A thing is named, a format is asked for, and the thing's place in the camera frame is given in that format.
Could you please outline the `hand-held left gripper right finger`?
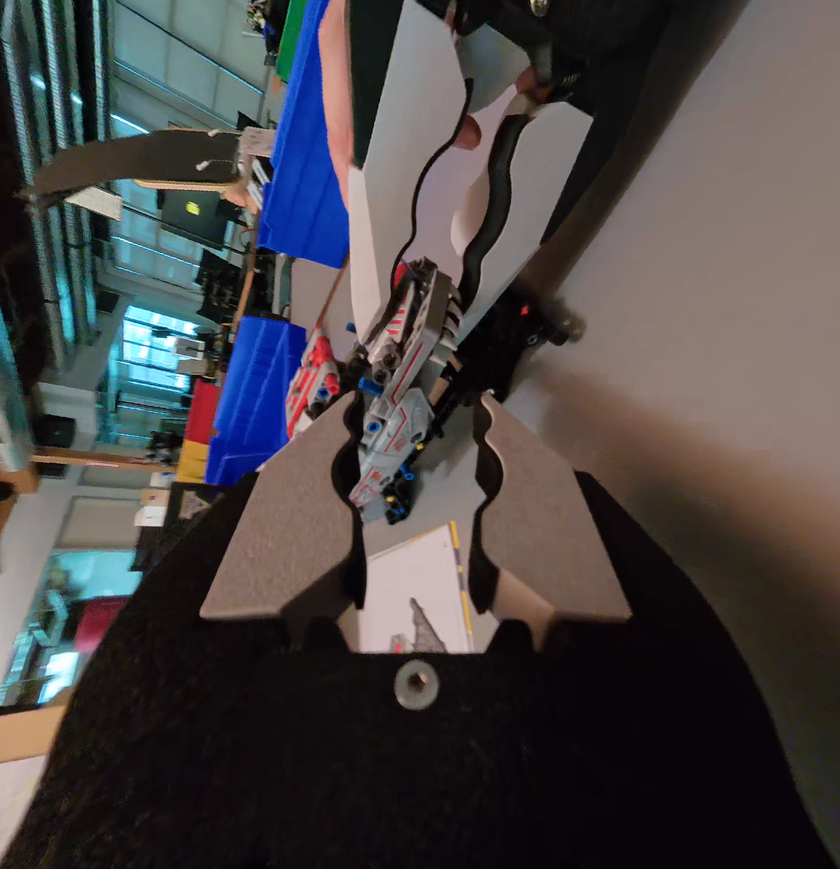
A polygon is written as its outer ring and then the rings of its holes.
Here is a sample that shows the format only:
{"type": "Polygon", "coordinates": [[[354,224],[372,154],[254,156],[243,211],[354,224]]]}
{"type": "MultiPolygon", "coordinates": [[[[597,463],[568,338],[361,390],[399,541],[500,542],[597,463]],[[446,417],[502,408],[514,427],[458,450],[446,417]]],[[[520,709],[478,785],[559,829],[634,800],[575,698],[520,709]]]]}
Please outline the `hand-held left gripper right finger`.
{"type": "Polygon", "coordinates": [[[490,393],[474,408],[469,598],[498,621],[623,623],[632,616],[572,466],[490,393]]]}

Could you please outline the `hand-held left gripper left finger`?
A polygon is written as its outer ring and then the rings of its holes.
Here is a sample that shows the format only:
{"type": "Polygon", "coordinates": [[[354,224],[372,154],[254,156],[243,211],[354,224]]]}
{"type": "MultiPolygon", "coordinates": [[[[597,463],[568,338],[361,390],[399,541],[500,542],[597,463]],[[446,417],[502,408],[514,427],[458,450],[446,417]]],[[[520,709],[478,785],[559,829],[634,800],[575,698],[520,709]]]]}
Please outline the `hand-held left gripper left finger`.
{"type": "Polygon", "coordinates": [[[307,623],[363,608],[367,557],[359,509],[363,397],[338,398],[262,465],[200,608],[205,621],[307,623]]]}

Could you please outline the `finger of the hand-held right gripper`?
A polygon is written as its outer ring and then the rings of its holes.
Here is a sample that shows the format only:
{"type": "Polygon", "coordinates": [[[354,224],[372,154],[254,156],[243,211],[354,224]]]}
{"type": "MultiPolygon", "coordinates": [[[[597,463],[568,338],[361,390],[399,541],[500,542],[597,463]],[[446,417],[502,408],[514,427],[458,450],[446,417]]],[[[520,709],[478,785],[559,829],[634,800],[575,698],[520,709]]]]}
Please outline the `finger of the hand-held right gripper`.
{"type": "Polygon", "coordinates": [[[382,328],[396,266],[415,237],[419,187],[468,113],[470,86],[443,10],[349,2],[349,266],[361,342],[382,328]]]}
{"type": "Polygon", "coordinates": [[[458,209],[460,329],[474,329],[540,248],[592,119],[566,102],[512,101],[458,209]]]}

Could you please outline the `grey red brick truck model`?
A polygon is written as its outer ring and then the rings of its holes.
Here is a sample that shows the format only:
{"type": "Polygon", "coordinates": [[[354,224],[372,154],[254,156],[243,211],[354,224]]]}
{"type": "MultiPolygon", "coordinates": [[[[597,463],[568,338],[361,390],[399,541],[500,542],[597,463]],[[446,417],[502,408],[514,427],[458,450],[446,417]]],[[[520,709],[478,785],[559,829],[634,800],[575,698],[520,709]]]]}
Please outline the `grey red brick truck model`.
{"type": "Polygon", "coordinates": [[[339,362],[319,320],[288,388],[284,410],[286,432],[293,439],[342,394],[365,394],[360,476],[349,498],[361,511],[381,504],[385,519],[394,525],[410,513],[414,464],[431,440],[444,436],[454,410],[487,392],[504,401],[527,350],[577,341],[583,326],[572,315],[551,316],[510,286],[477,326],[459,338],[445,363],[432,357],[421,361],[419,351],[408,364],[400,363],[385,327],[374,341],[357,344],[339,362]]]}

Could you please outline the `adjoining brown edged desk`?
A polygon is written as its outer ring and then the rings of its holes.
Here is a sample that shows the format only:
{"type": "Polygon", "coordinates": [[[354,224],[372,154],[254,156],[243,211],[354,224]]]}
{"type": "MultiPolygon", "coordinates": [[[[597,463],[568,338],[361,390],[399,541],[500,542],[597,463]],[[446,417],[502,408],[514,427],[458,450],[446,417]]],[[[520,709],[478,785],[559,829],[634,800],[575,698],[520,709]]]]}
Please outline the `adjoining brown edged desk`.
{"type": "Polygon", "coordinates": [[[317,30],[322,100],[330,159],[341,198],[349,209],[349,171],[353,156],[349,33],[346,1],[329,1],[317,30]]]}

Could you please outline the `grey desk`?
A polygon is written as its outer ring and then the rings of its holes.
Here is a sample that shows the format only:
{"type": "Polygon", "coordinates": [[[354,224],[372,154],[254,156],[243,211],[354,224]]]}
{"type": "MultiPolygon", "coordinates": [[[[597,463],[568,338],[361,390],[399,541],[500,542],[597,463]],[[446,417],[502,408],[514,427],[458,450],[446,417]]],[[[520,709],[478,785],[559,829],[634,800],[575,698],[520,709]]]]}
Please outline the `grey desk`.
{"type": "Polygon", "coordinates": [[[840,867],[840,2],[683,2],[526,270],[587,321],[508,409],[694,581],[840,867]]]}

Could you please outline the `blue plastic bin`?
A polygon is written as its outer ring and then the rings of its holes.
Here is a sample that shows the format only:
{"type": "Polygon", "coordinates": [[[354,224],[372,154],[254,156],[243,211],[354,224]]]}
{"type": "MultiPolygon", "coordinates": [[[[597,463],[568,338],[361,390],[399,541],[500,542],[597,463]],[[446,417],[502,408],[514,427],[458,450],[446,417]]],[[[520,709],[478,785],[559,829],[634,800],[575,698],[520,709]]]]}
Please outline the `blue plastic bin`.
{"type": "Polygon", "coordinates": [[[305,347],[300,326],[253,316],[241,320],[214,420],[205,483],[235,484],[286,445],[284,405],[305,347]]]}
{"type": "Polygon", "coordinates": [[[349,254],[349,223],[329,153],[317,41],[328,5],[303,2],[257,240],[271,252],[339,268],[349,254]]]}

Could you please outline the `yellow plastic bin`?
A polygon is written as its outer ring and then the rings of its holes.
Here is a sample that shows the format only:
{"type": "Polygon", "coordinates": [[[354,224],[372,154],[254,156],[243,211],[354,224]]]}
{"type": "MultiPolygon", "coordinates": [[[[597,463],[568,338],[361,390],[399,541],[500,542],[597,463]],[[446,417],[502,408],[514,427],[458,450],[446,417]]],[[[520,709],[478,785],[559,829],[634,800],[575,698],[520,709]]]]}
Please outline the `yellow plastic bin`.
{"type": "Polygon", "coordinates": [[[205,483],[208,455],[209,444],[187,438],[183,440],[182,448],[179,451],[175,482],[190,484],[205,483]]]}

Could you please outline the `white instruction booklet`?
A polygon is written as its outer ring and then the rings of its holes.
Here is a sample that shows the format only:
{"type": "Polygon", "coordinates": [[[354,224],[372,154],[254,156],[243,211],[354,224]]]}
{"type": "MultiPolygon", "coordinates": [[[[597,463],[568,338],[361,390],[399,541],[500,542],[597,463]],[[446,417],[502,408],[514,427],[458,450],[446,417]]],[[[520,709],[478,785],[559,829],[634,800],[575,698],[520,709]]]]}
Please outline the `white instruction booklet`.
{"type": "Polygon", "coordinates": [[[474,646],[455,522],[368,559],[361,653],[472,654],[474,646]]]}

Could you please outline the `green plastic bin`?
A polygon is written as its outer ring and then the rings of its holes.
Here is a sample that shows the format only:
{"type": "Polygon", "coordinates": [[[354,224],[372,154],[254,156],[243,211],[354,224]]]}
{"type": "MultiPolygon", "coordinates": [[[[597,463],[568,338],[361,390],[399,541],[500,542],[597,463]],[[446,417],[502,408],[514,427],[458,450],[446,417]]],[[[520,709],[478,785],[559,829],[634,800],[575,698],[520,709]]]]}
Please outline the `green plastic bin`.
{"type": "Polygon", "coordinates": [[[285,11],[284,26],[281,30],[275,64],[277,76],[283,83],[287,83],[291,77],[296,48],[303,28],[306,5],[306,1],[283,3],[285,11]]]}

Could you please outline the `red plastic bin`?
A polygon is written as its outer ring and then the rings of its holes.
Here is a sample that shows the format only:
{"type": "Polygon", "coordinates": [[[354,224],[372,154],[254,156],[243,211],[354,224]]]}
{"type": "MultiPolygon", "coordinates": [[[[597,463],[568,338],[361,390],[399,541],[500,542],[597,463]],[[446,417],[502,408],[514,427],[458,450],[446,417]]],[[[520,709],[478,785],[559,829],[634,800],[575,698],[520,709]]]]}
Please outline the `red plastic bin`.
{"type": "Polygon", "coordinates": [[[221,398],[221,388],[214,382],[199,379],[191,395],[186,422],[185,440],[207,446],[215,431],[215,419],[221,398]]]}

